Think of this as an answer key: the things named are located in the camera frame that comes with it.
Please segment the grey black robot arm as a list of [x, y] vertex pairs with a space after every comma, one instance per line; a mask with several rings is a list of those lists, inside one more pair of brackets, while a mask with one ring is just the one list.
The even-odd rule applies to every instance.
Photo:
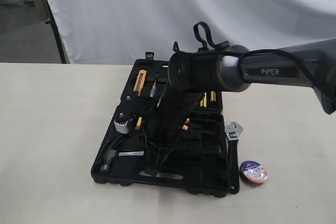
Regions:
[[311, 88], [324, 112], [335, 111], [335, 41], [276, 49], [234, 45], [182, 51], [174, 46], [167, 81], [155, 95], [148, 136], [167, 145], [207, 91], [243, 92], [253, 83]]

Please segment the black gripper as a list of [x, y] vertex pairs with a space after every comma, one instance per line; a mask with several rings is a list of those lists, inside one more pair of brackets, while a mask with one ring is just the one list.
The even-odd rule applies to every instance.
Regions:
[[[144, 172], [157, 176], [169, 155], [178, 144], [178, 136], [186, 119], [200, 101], [203, 91], [179, 91], [169, 83], [159, 99], [153, 101], [146, 116], [146, 140], [144, 140]], [[173, 143], [160, 165], [160, 147]]]

